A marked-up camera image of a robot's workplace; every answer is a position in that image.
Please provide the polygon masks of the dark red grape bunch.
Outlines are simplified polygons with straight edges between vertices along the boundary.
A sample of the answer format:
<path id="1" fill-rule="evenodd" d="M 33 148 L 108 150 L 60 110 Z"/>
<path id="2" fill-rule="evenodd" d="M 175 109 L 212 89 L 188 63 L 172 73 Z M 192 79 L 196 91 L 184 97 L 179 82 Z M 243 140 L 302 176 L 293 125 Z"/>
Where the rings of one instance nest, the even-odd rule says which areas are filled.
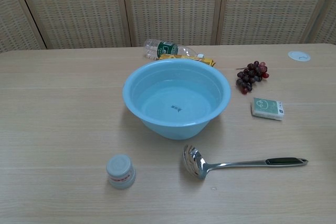
<path id="1" fill-rule="evenodd" d="M 238 68 L 236 86 L 242 94 L 250 93 L 256 82 L 269 78 L 268 67 L 265 62 L 254 61 L 244 68 Z"/>

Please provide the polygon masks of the white jar with red label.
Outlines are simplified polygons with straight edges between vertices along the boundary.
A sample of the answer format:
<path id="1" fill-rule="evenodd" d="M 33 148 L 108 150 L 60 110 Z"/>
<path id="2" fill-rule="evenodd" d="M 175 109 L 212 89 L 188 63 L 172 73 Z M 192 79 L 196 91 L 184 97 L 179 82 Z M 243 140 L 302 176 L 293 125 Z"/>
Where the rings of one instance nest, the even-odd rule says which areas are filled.
<path id="1" fill-rule="evenodd" d="M 136 172 L 131 158 L 125 154 L 113 156 L 106 165 L 109 183 L 116 189 L 131 187 L 136 178 Z"/>

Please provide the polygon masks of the green and white tissue pack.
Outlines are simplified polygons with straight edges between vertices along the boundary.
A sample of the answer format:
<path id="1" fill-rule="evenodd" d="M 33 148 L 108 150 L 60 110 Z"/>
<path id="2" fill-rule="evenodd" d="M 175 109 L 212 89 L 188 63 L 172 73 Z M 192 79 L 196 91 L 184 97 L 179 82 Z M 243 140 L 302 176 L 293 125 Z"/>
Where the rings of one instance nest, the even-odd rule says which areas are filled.
<path id="1" fill-rule="evenodd" d="M 280 101 L 253 98 L 251 114 L 259 118 L 282 121 L 285 114 L 283 107 L 283 103 Z"/>

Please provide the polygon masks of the round white table grommet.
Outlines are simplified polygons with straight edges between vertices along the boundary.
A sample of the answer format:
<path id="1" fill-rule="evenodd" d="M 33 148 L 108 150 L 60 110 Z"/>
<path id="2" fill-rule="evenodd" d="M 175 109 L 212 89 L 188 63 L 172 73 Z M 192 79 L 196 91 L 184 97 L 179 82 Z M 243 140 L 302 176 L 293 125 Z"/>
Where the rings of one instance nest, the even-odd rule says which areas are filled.
<path id="1" fill-rule="evenodd" d="M 311 56 L 303 51 L 290 51 L 288 52 L 288 57 L 300 62 L 307 62 L 311 59 Z"/>

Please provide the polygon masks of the light blue plastic basin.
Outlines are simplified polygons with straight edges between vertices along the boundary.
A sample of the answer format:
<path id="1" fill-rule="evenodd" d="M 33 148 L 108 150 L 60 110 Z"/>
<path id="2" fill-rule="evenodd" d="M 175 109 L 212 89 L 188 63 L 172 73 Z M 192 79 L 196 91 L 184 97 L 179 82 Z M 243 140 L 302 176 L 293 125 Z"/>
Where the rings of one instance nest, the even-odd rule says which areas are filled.
<path id="1" fill-rule="evenodd" d="M 196 136 L 228 106 L 231 88 L 216 68 L 188 59 L 141 66 L 126 79 L 122 97 L 142 123 L 172 140 Z"/>

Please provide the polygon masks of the stainless steel ladle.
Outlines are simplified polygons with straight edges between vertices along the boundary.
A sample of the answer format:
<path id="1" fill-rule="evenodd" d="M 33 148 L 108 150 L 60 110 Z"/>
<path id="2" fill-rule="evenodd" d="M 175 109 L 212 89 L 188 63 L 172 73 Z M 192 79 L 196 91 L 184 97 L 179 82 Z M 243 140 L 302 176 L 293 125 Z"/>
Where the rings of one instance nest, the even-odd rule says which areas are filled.
<path id="1" fill-rule="evenodd" d="M 296 157 L 268 158 L 258 161 L 229 162 L 229 163 L 207 163 L 199 150 L 192 145 L 185 145 L 183 148 L 183 163 L 186 170 L 198 179 L 204 180 L 207 174 L 215 169 L 222 168 L 247 168 L 247 167 L 296 167 L 305 166 L 308 160 Z"/>

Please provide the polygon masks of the clear bottle with green label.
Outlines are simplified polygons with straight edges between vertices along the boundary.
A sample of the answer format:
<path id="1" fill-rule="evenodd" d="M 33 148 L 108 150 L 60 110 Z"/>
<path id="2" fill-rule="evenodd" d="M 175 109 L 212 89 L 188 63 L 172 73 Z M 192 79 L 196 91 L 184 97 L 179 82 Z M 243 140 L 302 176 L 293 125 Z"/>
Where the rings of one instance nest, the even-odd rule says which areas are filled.
<path id="1" fill-rule="evenodd" d="M 144 42 L 143 50 L 143 55 L 152 60 L 158 60 L 164 54 L 204 58 L 204 54 L 197 53 L 190 47 L 158 39 L 147 39 Z"/>

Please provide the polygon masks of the yellow snack packet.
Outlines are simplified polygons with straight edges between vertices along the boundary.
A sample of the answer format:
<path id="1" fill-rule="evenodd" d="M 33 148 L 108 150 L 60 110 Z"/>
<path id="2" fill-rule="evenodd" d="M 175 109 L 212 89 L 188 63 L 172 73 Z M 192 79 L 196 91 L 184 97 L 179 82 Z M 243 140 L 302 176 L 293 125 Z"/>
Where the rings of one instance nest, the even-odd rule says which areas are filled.
<path id="1" fill-rule="evenodd" d="M 213 67 L 216 62 L 213 59 L 205 58 L 203 56 L 187 56 L 187 55 L 172 55 L 172 54 L 162 54 L 157 60 L 165 60 L 165 59 L 189 59 L 198 62 L 205 63 L 211 67 Z"/>

